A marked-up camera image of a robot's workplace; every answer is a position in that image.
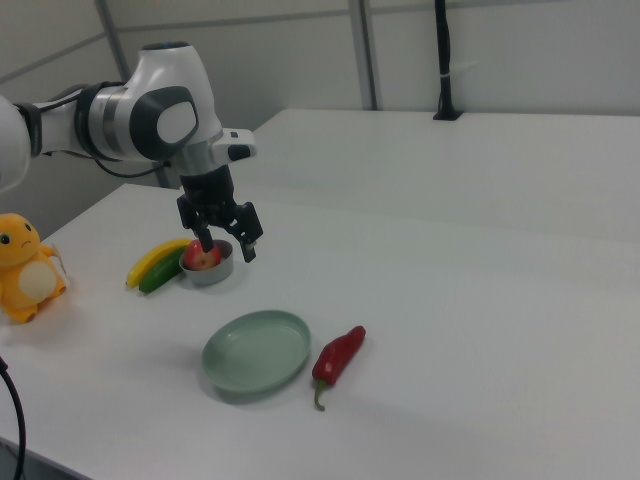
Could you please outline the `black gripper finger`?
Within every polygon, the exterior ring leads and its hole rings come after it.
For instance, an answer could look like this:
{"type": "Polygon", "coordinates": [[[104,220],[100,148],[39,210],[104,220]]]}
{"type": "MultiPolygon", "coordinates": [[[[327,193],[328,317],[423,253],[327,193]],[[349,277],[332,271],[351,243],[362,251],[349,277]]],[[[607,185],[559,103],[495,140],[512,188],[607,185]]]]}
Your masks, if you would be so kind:
{"type": "Polygon", "coordinates": [[[251,202],[230,206],[226,213],[225,230],[238,242],[246,263],[256,258],[255,246],[263,235],[263,228],[255,206],[251,202]]]}
{"type": "Polygon", "coordinates": [[[204,252],[212,251],[214,241],[206,218],[191,204],[185,195],[177,199],[177,206],[183,227],[193,232],[204,252]]]}

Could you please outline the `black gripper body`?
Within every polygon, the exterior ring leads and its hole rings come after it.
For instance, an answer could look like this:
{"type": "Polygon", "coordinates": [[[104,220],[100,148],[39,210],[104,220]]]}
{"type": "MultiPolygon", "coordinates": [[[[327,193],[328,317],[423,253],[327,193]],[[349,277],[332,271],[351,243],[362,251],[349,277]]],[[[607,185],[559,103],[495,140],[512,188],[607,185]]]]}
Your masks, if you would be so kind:
{"type": "Polygon", "coordinates": [[[183,195],[206,218],[209,226],[225,226],[227,209],[236,204],[229,167],[221,166],[206,174],[181,176],[183,195]]]}

